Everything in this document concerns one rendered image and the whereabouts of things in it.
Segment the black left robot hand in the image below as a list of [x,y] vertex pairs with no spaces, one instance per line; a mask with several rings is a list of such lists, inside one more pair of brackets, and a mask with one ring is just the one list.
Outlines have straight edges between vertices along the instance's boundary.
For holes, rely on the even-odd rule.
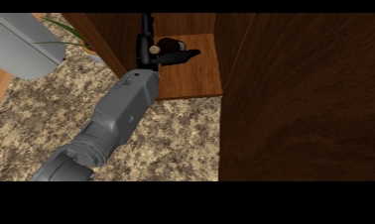
[[142,14],[140,19],[140,34],[136,38],[136,62],[137,67],[143,69],[158,70],[158,66],[174,65],[184,63],[193,56],[201,54],[199,50],[189,50],[177,53],[170,53],[164,56],[156,56],[149,52],[149,48],[155,45],[153,42],[153,18],[149,13]]

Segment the dark wine bottle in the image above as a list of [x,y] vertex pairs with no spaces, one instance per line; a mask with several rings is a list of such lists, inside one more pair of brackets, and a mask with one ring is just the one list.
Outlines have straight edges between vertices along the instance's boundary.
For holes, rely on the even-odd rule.
[[162,38],[155,45],[150,46],[149,52],[156,56],[177,53],[186,50],[186,44],[171,38]]

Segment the brown wooden cabinet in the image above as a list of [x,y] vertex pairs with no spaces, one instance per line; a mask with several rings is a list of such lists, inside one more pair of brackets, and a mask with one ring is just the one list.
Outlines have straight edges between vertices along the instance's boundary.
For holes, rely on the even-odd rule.
[[[65,19],[115,75],[136,69],[137,13],[66,13]],[[155,13],[153,38],[180,40],[201,54],[159,68],[158,98],[220,96],[235,68],[254,15],[249,13]]]

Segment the dark brown cabinet door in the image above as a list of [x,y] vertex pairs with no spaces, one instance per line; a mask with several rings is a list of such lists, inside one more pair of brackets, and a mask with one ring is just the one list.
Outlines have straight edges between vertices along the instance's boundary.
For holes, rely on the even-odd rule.
[[375,14],[258,14],[224,88],[223,180],[375,180]]

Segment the orange plant pot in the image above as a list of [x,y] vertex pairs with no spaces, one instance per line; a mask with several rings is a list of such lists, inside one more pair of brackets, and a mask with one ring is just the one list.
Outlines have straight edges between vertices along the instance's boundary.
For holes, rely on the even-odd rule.
[[84,50],[84,52],[88,54],[88,56],[91,57],[93,61],[100,63],[100,64],[105,64],[102,58],[99,57],[99,55],[96,54],[96,52],[90,49],[90,45],[86,43],[86,41],[83,41],[80,39],[80,45],[81,45],[81,48]]

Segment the green leafy plant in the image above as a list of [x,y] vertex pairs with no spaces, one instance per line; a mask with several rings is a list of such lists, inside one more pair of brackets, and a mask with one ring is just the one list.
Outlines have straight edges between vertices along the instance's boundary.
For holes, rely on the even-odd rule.
[[60,27],[62,29],[65,29],[78,39],[80,42],[78,43],[69,43],[69,42],[35,42],[32,44],[59,44],[59,45],[71,45],[71,46],[78,46],[81,48],[90,49],[91,46],[88,45],[87,41],[84,40],[84,37],[81,36],[81,34],[78,33],[78,31],[69,27],[68,25],[62,24],[60,22],[43,17],[41,20],[50,22],[53,25],[56,25],[57,27]]

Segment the grey rounded appliance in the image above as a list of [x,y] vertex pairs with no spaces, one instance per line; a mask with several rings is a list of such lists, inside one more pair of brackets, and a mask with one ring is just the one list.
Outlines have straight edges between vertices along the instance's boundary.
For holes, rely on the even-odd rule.
[[31,13],[0,13],[0,68],[22,79],[44,77],[66,50]]

